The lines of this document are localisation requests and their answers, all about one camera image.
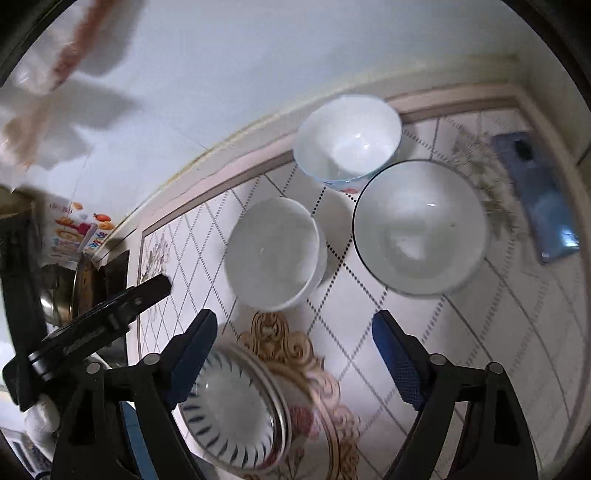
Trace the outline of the wok with lid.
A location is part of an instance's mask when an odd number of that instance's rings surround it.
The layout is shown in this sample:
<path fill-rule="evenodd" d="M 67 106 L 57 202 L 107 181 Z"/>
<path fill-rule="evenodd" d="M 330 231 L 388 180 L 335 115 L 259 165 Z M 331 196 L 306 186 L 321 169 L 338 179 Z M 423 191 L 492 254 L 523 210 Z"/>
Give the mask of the wok with lid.
<path fill-rule="evenodd" d="M 48 264 L 41 269 L 40 301 L 45 320 L 61 327 L 89 311 L 104 293 L 104 275 L 83 254 L 74 270 L 59 264 Z"/>

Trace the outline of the blue smartphone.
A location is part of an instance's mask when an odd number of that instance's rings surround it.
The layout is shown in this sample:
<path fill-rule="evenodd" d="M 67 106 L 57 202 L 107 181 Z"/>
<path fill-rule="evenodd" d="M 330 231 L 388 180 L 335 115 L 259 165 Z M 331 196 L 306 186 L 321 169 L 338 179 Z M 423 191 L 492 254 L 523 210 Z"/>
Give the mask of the blue smartphone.
<path fill-rule="evenodd" d="M 574 213 L 554 173 L 554 157 L 526 131 L 495 135 L 491 143 L 525 211 L 540 262 L 578 252 Z"/>

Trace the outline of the large white bowl dark rim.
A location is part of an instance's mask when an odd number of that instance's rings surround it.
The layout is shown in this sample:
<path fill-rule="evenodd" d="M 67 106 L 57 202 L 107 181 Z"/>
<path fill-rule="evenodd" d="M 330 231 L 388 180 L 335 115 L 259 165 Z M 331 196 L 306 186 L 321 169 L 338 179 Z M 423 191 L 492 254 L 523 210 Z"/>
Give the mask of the large white bowl dark rim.
<path fill-rule="evenodd" d="M 491 228 L 477 189 L 435 161 L 394 164 L 363 188 L 353 209 L 353 245 L 379 282 L 409 297 L 465 285 L 484 262 Z"/>

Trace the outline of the white plate pink flowers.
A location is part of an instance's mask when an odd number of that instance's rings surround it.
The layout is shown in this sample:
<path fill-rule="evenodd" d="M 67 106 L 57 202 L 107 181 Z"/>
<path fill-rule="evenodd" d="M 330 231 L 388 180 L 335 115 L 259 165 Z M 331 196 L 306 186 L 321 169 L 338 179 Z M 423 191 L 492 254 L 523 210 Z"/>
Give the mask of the white plate pink flowers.
<path fill-rule="evenodd" d="M 327 408 L 308 379 L 286 366 L 267 364 L 287 400 L 290 447 L 260 479 L 337 479 L 339 440 Z"/>

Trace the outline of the plain white bowl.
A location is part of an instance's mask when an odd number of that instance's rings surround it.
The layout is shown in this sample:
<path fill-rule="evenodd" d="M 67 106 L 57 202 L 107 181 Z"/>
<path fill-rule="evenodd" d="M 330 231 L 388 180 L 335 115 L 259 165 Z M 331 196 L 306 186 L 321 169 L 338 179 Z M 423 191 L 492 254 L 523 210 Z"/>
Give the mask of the plain white bowl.
<path fill-rule="evenodd" d="M 224 271 L 238 300 L 263 312 L 300 304 L 322 282 L 328 264 L 325 234 L 293 199 L 256 203 L 231 231 Z"/>

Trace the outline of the white bowl blue rim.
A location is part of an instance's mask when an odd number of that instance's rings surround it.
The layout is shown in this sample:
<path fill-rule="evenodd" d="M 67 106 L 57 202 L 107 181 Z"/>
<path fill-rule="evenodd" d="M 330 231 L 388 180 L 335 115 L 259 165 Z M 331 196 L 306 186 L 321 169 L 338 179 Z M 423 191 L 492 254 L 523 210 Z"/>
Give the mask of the white bowl blue rim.
<path fill-rule="evenodd" d="M 318 107 L 301 123 L 294 161 L 315 181 L 355 194 L 397 154 L 402 130 L 399 113 L 386 101 L 344 95 Z"/>

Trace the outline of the white plate blue leaf pattern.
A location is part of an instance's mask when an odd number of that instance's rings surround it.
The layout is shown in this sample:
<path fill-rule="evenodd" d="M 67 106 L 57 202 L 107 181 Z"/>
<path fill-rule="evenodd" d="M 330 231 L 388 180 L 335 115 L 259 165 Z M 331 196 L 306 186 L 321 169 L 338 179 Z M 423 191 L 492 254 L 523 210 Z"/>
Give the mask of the white plate blue leaf pattern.
<path fill-rule="evenodd" d="M 269 473 L 290 449 L 283 392 L 238 344 L 214 344 L 179 411 L 201 457 L 236 476 Z"/>

